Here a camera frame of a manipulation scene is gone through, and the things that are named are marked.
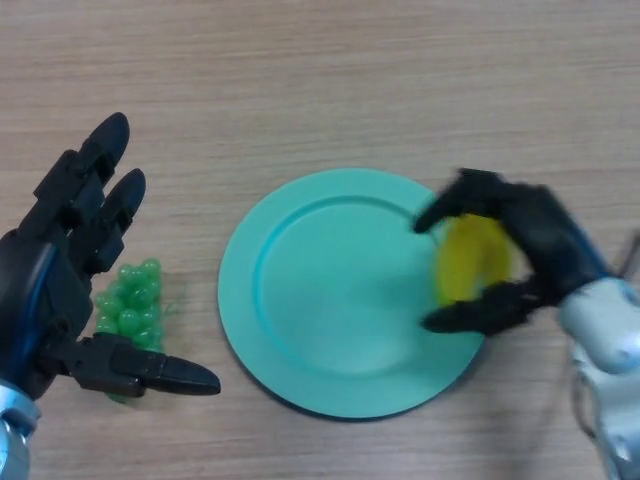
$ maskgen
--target wooden table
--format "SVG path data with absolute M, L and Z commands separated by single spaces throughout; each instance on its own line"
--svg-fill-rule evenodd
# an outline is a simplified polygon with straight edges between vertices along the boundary
M 613 258 L 640 217 L 639 25 L 631 0 L 1 0 L 2 231 L 63 150 L 126 113 L 119 174 L 141 167 L 148 195 L 121 261 L 158 256 L 187 286 L 170 349 L 223 381 L 129 408 L 60 378 L 32 478 L 603 478 L 552 312 L 492 342 L 455 393 L 340 424 L 251 383 L 215 291 L 256 201 L 343 166 L 434 189 L 458 166 L 548 183 Z

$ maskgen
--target robotic hand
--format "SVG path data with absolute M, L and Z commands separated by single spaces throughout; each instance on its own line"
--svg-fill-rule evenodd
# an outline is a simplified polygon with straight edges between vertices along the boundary
M 91 279 L 122 252 L 145 193 L 133 170 L 105 198 L 129 140 L 116 113 L 79 151 L 65 152 L 35 190 L 37 202 L 19 227 L 0 239 L 0 480 L 29 474 L 35 401 L 56 375 L 80 387 L 129 397 L 147 388 L 215 395 L 218 378 L 180 358 L 137 349 L 125 337 L 78 337 L 92 312 Z
M 532 274 L 502 282 L 478 300 L 458 302 L 424 320 L 436 332 L 495 336 L 557 307 L 573 340 L 577 376 L 595 400 L 596 443 L 610 480 L 640 479 L 640 300 L 544 186 L 512 184 L 493 172 L 463 169 L 415 220 L 416 233 L 446 217 L 498 220 L 527 257 Z

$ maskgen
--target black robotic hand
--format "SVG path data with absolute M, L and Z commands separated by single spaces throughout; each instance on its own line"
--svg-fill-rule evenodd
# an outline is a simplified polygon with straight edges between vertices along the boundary
M 478 300 L 435 311 L 423 323 L 429 330 L 496 335 L 524 323 L 533 310 L 555 306 L 576 289 L 611 276 L 586 234 L 545 186 L 512 184 L 494 172 L 461 169 L 413 228 L 425 233 L 463 214 L 498 220 L 528 259 L 532 275 L 492 285 Z
M 105 198 L 129 140 L 116 113 L 79 151 L 65 152 L 35 190 L 37 202 L 20 226 L 0 239 L 0 381 L 40 398 L 56 375 L 82 388 L 139 397 L 147 388 L 213 395 L 218 378 L 180 358 L 137 349 L 118 335 L 77 341 L 92 312 L 91 279 L 124 249 L 145 193 L 133 170 Z

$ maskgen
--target teal plate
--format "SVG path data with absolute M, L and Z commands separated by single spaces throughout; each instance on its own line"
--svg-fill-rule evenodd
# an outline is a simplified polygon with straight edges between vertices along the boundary
M 437 308 L 437 237 L 411 232 L 434 195 L 404 177 L 330 170 L 268 195 L 234 232 L 218 306 L 237 358 L 287 404 L 371 419 L 453 384 L 483 337 L 420 328 Z

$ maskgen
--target yellow lemon slice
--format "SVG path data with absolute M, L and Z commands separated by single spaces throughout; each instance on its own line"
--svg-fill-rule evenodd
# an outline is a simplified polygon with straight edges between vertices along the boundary
M 507 280 L 511 264 L 509 238 L 497 221 L 477 215 L 452 220 L 436 259 L 438 302 L 473 300 L 479 288 Z

